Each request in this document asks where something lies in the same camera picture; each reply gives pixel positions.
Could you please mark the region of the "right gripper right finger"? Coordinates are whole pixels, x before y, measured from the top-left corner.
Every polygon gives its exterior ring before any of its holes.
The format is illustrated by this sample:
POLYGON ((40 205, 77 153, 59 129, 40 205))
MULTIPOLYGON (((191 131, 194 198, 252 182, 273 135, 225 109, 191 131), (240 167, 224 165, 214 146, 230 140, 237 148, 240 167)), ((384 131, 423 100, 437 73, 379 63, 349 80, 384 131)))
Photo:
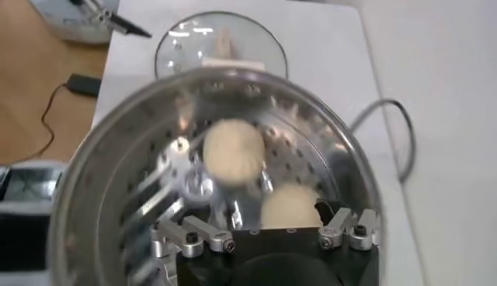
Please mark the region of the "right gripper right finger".
POLYGON ((364 208, 359 214, 338 201, 317 200, 323 226, 318 229, 322 249, 342 246, 354 251, 371 251, 381 244, 380 222, 377 212, 364 208))

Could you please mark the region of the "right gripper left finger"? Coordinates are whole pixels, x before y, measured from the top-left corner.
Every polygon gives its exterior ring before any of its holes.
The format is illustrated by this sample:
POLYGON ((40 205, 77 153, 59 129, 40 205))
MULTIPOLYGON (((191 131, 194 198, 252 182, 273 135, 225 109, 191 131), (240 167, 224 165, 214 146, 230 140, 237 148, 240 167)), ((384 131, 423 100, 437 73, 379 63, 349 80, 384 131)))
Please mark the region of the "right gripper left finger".
POLYGON ((217 229, 195 216, 185 217, 180 224, 168 219, 157 220, 152 228, 151 247, 155 258, 176 253, 196 258, 203 255, 205 245, 211 252, 228 254, 236 247, 231 232, 217 229))

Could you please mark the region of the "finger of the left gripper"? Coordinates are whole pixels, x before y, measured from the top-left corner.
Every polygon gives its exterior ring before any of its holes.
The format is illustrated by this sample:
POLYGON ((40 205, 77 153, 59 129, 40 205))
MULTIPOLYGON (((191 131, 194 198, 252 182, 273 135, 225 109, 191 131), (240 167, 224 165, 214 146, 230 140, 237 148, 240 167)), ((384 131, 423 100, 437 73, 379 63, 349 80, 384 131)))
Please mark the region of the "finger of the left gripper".
POLYGON ((83 2, 87 6, 94 18, 99 24, 104 25, 111 30, 115 30, 123 35, 135 35, 139 37, 151 38, 151 34, 139 27, 130 20, 119 16, 104 6, 102 2, 83 2))

